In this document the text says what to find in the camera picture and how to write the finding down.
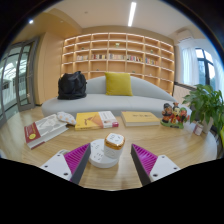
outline green plant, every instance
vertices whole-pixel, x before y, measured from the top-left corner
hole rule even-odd
[[[188,104],[188,106],[194,106],[195,110],[191,113],[190,123],[194,121],[196,113],[201,123],[204,119],[208,124],[210,117],[213,118],[213,125],[217,128],[217,132],[220,133],[224,126],[224,103],[222,98],[222,92],[214,91],[210,85],[195,85],[197,89],[190,91],[189,95],[186,95],[182,104]]]

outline bookshelf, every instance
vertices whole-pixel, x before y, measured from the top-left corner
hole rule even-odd
[[[129,33],[92,33],[64,41],[61,75],[81,71],[86,79],[105,72],[126,72],[173,95],[174,47]]]

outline sofa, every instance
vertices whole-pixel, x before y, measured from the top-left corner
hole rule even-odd
[[[169,103],[173,107],[174,97],[156,85],[140,78],[131,76],[133,96],[106,95],[105,76],[87,80],[85,98],[76,100],[49,99],[42,104],[43,115],[49,116],[63,111],[76,117],[77,113],[111,111],[114,116],[120,116],[121,111],[149,111],[158,118],[162,118],[163,105]],[[185,105],[187,114],[191,110]]]

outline ceiling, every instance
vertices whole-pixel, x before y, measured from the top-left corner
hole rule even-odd
[[[127,26],[131,0],[64,0],[45,10],[59,9],[82,28]],[[160,0],[135,0],[132,27],[150,30],[172,38],[173,34],[193,23],[179,11]]]

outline figurine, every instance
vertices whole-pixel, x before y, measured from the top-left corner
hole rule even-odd
[[[162,111],[163,118],[160,123],[164,126],[171,128],[184,128],[183,123],[187,122],[190,116],[187,116],[187,110],[184,107],[179,108],[177,102],[173,103],[173,108],[170,104],[165,103],[163,105],[164,110]]]
[[[178,103],[173,103],[174,104],[174,106],[173,106],[173,113],[172,113],[172,115],[170,116],[170,118],[171,118],[171,120],[170,120],[170,122],[172,123],[172,124],[176,124],[176,122],[177,122],[177,117],[178,117],[178,115],[180,114],[180,108],[178,107]]]
[[[162,111],[162,115],[163,115],[162,121],[165,123],[169,123],[170,116],[172,115],[172,107],[170,106],[170,104],[165,103],[163,105],[163,108],[164,110]]]
[[[180,114],[177,118],[178,123],[183,125],[184,122],[187,122],[190,119],[190,115],[187,116],[187,110],[184,107],[180,108]]]

